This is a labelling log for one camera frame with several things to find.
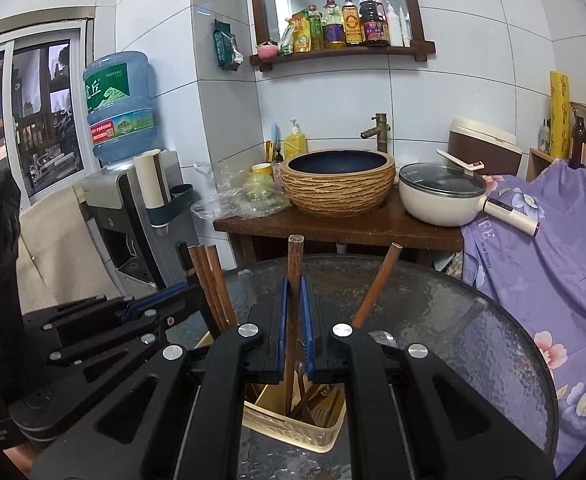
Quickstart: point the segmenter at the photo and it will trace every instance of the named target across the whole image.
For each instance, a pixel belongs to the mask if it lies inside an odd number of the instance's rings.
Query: round glass tabletop
[[[382,262],[373,256],[326,254],[304,258],[320,301],[337,305],[348,322]],[[286,260],[260,262],[226,275],[238,321],[250,307],[275,294]],[[400,347],[423,343],[489,400],[535,444],[554,455],[555,389],[531,337],[506,311],[473,288],[440,272],[398,262],[362,330],[385,330]],[[193,348],[205,333],[199,319],[167,332],[171,342]],[[350,478],[348,424],[325,454],[298,449],[243,428],[239,478]]]

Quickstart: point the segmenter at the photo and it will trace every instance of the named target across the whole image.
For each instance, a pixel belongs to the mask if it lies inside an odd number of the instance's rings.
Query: ceramic vessel sink
[[[317,216],[359,216],[376,209],[395,179],[395,160],[367,150],[324,150],[281,165],[291,202]]]

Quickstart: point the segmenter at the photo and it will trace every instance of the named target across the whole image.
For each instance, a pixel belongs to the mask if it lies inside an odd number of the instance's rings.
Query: blue water bottle
[[[105,164],[145,152],[157,137],[147,73],[142,52],[109,54],[84,69],[94,154]]]

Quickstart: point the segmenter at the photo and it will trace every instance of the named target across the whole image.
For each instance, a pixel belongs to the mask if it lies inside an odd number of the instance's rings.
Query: beige cloth
[[[119,296],[69,186],[20,215],[17,259],[20,307],[26,314],[105,294]]]

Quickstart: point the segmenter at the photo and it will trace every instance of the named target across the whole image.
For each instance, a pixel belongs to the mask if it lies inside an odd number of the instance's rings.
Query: yellow soap bottle
[[[308,153],[307,136],[299,130],[297,119],[292,119],[291,122],[293,123],[291,134],[282,142],[284,144],[284,158]]]

